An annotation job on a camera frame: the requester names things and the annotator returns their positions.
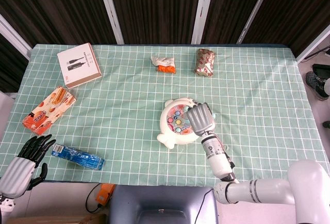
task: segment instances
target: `robotic hand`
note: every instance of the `robotic hand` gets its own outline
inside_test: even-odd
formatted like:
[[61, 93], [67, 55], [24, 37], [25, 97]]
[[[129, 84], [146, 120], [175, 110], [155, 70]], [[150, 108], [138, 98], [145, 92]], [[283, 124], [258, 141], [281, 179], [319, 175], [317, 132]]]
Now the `robotic hand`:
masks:
[[193, 131], [202, 137], [214, 175], [221, 179], [213, 190], [218, 202], [294, 204], [296, 223], [330, 223], [330, 177], [319, 163], [311, 160], [294, 162], [288, 170], [288, 181], [256, 179], [237, 184], [232, 171], [234, 164], [214, 134], [215, 122], [208, 105], [198, 104], [188, 109], [187, 116]]
[[56, 142], [56, 140], [51, 140], [46, 144], [51, 137], [52, 135], [32, 137], [7, 167], [5, 174], [0, 179], [2, 215], [7, 215], [13, 210], [15, 198], [22, 196], [25, 191], [31, 190], [45, 180], [47, 176], [46, 163], [42, 164], [40, 176], [35, 179], [31, 178], [47, 150]]

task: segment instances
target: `white toy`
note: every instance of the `white toy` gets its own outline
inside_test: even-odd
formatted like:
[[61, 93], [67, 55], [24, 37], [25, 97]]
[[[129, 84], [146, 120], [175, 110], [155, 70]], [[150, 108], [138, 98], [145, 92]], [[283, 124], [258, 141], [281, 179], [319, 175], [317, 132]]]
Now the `white toy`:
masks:
[[191, 98], [180, 98], [165, 102], [165, 108], [160, 116], [160, 131], [157, 140], [169, 149], [175, 144], [188, 144], [197, 140], [185, 112], [193, 107], [195, 101]]

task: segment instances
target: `dark curtain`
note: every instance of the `dark curtain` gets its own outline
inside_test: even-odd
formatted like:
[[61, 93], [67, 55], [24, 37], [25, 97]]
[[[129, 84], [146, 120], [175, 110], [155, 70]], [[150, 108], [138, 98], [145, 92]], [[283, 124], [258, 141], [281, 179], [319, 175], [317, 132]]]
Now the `dark curtain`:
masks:
[[0, 35], [0, 90], [16, 93], [27, 66], [27, 59]]
[[243, 43], [279, 43], [298, 56], [330, 24], [330, 0], [264, 0]]
[[116, 44], [103, 0], [0, 0], [0, 14], [31, 47]]
[[202, 44], [236, 44], [258, 0], [211, 0]]
[[198, 0], [113, 0], [126, 44], [190, 44]]

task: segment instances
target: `product box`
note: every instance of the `product box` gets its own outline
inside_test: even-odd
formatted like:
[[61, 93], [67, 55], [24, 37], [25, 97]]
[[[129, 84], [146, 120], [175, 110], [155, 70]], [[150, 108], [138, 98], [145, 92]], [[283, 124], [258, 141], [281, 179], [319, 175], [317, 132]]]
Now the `product box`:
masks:
[[104, 159], [97, 155], [60, 144], [54, 144], [52, 155], [95, 170], [101, 170], [104, 163]]
[[69, 89], [102, 76], [90, 43], [62, 51], [57, 57]]
[[57, 87], [23, 119], [23, 125], [41, 135], [76, 101], [63, 87]]

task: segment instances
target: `green checkered tablecloth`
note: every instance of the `green checkered tablecloth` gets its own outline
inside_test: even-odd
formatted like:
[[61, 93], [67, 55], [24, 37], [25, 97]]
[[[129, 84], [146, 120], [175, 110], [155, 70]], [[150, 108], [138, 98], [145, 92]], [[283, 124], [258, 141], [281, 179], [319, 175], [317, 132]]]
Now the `green checkered tablecloth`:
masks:
[[[64, 85], [57, 53], [72, 46], [37, 45], [25, 72], [0, 145], [2, 176], [33, 134], [22, 125], [58, 85]], [[216, 133], [228, 146], [239, 180], [285, 178], [294, 161], [311, 159], [329, 172], [297, 62], [288, 48], [203, 47], [216, 53], [214, 76], [197, 76], [189, 46], [93, 46], [102, 78], [70, 92], [73, 107], [50, 133], [60, 144], [105, 159], [90, 170], [50, 151], [48, 180], [130, 185], [213, 186], [200, 141], [168, 150], [156, 140], [168, 99], [194, 98], [216, 114]], [[156, 71], [150, 57], [175, 57], [175, 75]]]

